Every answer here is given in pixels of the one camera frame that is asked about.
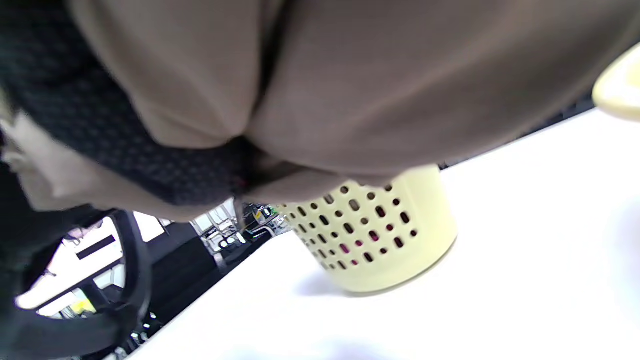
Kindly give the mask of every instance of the brown fabric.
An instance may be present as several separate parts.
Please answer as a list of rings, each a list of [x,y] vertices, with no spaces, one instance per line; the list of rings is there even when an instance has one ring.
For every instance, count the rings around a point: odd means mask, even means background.
[[[640,35],[637,0],[67,1],[159,143],[244,135],[264,151],[255,202],[381,185],[510,140]]]

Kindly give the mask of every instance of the yellow object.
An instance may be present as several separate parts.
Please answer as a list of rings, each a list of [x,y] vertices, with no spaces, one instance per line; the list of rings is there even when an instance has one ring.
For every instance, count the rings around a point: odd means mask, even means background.
[[[93,305],[91,305],[91,302],[89,300],[84,299],[71,304],[71,311],[73,311],[75,314],[80,315],[85,311],[95,313],[95,308],[93,307]]]
[[[419,275],[457,236],[436,166],[410,170],[384,189],[349,181],[323,198],[278,210],[335,283],[355,293]]]
[[[640,44],[602,73],[593,87],[593,102],[612,116],[640,121]]]

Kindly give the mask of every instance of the black patterned cloth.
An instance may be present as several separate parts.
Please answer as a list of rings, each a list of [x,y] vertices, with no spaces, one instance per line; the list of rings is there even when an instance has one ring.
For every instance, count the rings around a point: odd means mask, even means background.
[[[159,145],[63,1],[28,3],[0,1],[0,83],[40,127],[169,204],[215,206],[243,192],[247,141],[204,150]]]

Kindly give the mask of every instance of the hole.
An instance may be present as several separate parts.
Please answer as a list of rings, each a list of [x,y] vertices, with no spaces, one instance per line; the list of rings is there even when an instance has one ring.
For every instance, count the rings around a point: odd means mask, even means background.
[[[383,218],[387,215],[387,213],[385,212],[385,210],[382,208],[382,206],[376,206],[376,212],[378,213],[378,216]]]
[[[360,210],[360,204],[358,204],[358,202],[356,200],[349,200],[349,206],[351,206],[351,209],[353,211]]]
[[[373,241],[378,241],[380,240],[380,237],[378,236],[378,233],[376,233],[375,231],[369,231],[369,237],[371,238],[371,240]]]
[[[405,224],[409,224],[409,215],[407,215],[407,213],[405,213],[404,211],[400,213],[400,218],[402,219],[402,222],[404,222]]]

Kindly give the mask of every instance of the white desk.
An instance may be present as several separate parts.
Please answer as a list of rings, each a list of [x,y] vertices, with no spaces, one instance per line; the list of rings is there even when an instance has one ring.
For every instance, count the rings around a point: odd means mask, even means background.
[[[130,359],[640,359],[639,124],[590,112],[444,179],[460,236],[418,280],[345,297],[285,234]]]

